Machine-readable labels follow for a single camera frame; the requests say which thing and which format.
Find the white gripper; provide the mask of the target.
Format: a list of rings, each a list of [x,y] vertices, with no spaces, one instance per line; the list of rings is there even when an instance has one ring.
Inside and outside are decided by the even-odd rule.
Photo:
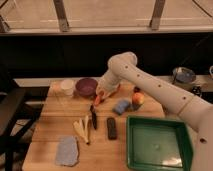
[[[116,76],[112,71],[107,70],[98,80],[96,94],[100,95],[102,99],[108,98],[112,95],[120,84],[121,79]]]

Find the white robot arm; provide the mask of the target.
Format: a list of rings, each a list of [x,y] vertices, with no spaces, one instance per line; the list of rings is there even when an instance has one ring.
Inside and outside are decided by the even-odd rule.
[[[96,94],[106,99],[118,90],[122,79],[130,81],[197,132],[190,171],[213,171],[213,104],[140,70],[136,65],[137,56],[133,52],[112,56],[108,60],[108,70],[98,81]]]

